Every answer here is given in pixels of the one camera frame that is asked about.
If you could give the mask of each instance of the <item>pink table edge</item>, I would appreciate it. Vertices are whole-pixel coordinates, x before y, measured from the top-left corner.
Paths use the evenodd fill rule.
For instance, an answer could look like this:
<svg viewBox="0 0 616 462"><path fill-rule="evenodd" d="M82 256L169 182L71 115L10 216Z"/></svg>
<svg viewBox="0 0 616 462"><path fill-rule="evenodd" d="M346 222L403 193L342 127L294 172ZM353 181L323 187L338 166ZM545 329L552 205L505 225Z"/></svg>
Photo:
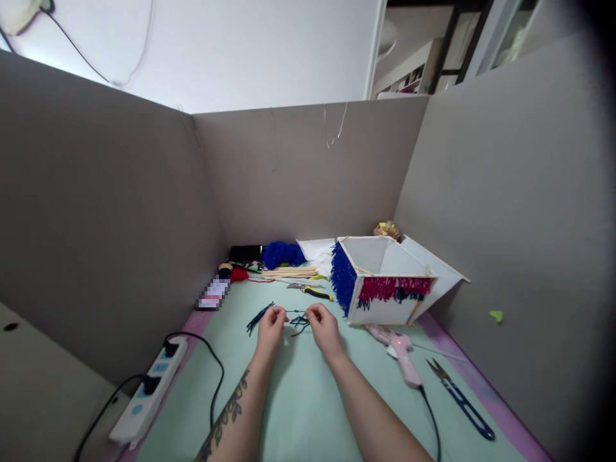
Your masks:
<svg viewBox="0 0 616 462"><path fill-rule="evenodd" d="M464 354L456 341L434 319L434 316L425 312L417 319L417 322L422 326L428 338L439 351L464 360L458 361L455 358L445 356L518 452L529 462L551 461L552 458L548 455L547 451L539 444L507 403L505 403L505 400L494 390L473 362Z"/></svg>
<svg viewBox="0 0 616 462"><path fill-rule="evenodd" d="M214 313L214 311L193 311L182 330L202 335ZM455 358L445 356L452 367L468 384L473 393L475 393L480 403L486 408L487 412L494 419L494 422L496 422L503 434L518 452L529 462L551 462L552 459L547 451L535 440L533 435L513 413L511 408L507 406L507 403L505 403L502 397L492 388L492 385L490 385L483 374L474 366L472 361L468 359L458 344L447 334L445 329L443 329L434 317L428 312L425 312L417 319L417 322L422 326L428 338L439 351L464 360L458 361ZM188 350L156 411L150 428L148 428L145 436L138 442L133 450L124 451L119 458L119 462L134 462L137 460L141 446L148 437L152 425L156 422L167 398L173 391L175 382L184 370L198 342L199 341L194 338L188 339Z"/></svg>

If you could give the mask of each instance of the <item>light green mat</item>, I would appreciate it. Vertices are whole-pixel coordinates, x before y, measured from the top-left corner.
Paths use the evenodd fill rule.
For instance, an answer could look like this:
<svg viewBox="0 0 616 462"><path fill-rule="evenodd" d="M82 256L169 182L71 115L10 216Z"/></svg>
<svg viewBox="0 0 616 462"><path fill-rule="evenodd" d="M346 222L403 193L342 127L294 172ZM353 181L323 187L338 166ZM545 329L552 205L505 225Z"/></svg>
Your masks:
<svg viewBox="0 0 616 462"><path fill-rule="evenodd" d="M319 284L332 291L327 282ZM257 331L248 337L246 324L270 302L287 310L305 310L321 300L285 284L235 282L221 310L206 328L205 338L225 366L225 380L216 402L215 416L222 410L250 361ZM338 318L346 350L372 386L409 427L430 455L436 458L436 434L425 402L415 389L402 381L397 361L384 346L362 328L349 327L338 304L325 302ZM293 319L296 313L289 313ZM400 327L413 343L436 350L423 329ZM359 461L361 457L347 422L336 383L323 361L312 331L290 338L296 331L286 327L269 382L261 428L259 459L264 461ZM426 359L435 357L477 412L495 431L496 440L484 439L454 402ZM424 381L426 394L441 434L444 461L523 461L492 420L477 397L446 358L414 348L411 358ZM220 379L220 367L201 343L197 345L171 395L150 429L137 460L191 461L209 432L212 394Z"/></svg>

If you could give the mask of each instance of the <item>pink glue gun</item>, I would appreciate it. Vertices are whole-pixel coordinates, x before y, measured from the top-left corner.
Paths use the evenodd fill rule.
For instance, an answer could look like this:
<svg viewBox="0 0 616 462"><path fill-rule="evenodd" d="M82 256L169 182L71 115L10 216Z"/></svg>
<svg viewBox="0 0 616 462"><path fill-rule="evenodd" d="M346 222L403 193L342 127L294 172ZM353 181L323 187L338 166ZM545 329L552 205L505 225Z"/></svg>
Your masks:
<svg viewBox="0 0 616 462"><path fill-rule="evenodd" d="M404 383L413 388L419 388L422 380L408 354L408 351L413 347L411 339L395 330L377 324L368 324L366 329L376 340L387 346L387 353L398 359Z"/></svg>

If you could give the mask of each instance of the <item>scissors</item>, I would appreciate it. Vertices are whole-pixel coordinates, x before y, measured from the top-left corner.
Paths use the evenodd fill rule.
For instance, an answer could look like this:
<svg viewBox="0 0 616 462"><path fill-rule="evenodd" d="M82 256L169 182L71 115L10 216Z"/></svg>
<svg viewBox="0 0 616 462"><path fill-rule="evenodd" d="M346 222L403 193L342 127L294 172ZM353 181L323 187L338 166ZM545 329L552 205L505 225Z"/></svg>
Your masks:
<svg viewBox="0 0 616 462"><path fill-rule="evenodd" d="M462 410L464 411L464 414L466 414L466 417L468 417L468 419L473 423L473 425L475 426L477 431L479 433L481 433L481 436L486 438L486 440L494 441L494 439L496 437L495 437L494 432L492 431L492 429L490 427L488 427L488 424L486 423L486 421L481 418L481 416L475 410L473 405L468 402L466 397L462 394L462 392L459 390L459 388L456 386L456 384L454 384L454 381L449 377L449 375L447 375L447 372L445 372L445 370L441 367L441 365L439 363L437 363L434 358L432 360L434 361L434 365L432 365L432 363L426 359L426 361L428 362L428 364L432 368L432 371L434 371L436 376L439 379L441 379L441 383L444 385L445 388L447 388L447 391L453 397L453 399L456 401L456 403L458 403L458 406L462 408ZM459 397L456 396L456 393L454 393L452 388L454 390L456 390L456 393L459 395ZM473 414L475 414L475 416L477 417L477 419L481 423L481 426L476 422L476 419L471 417L471 415L468 412L467 408L470 409L471 411L473 411Z"/></svg>

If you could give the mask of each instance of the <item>power strip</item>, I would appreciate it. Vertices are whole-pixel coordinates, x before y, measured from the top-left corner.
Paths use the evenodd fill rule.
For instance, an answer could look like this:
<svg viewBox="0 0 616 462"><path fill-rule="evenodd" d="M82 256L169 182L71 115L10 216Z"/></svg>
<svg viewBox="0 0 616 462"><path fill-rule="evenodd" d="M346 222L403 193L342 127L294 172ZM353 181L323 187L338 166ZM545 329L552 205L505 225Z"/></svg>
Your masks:
<svg viewBox="0 0 616 462"><path fill-rule="evenodd" d="M130 443L129 449L134 449L145 436L160 406L160 401L188 349L188 342L184 337L174 337L169 340L169 343L178 345L173 357L167 357L163 348L148 372L150 377L160 377L160 383L156 390L151 395L146 396L143 384L139 385L137 392L118 419L114 429L111 430L110 440L123 444Z"/></svg>

